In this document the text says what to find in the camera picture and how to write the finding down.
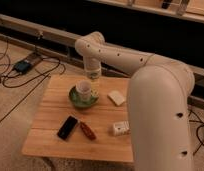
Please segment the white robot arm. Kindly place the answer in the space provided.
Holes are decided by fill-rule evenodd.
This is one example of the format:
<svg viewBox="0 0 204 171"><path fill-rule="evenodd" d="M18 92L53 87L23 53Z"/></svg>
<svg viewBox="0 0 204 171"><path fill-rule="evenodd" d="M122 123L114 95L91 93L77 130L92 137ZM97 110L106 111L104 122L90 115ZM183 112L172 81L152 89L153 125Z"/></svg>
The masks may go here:
<svg viewBox="0 0 204 171"><path fill-rule="evenodd" d="M130 76L127 111L135 171L194 171L187 104L195 84L191 68L108 45L99 32L78 38L75 49L87 72L102 62Z"/></svg>

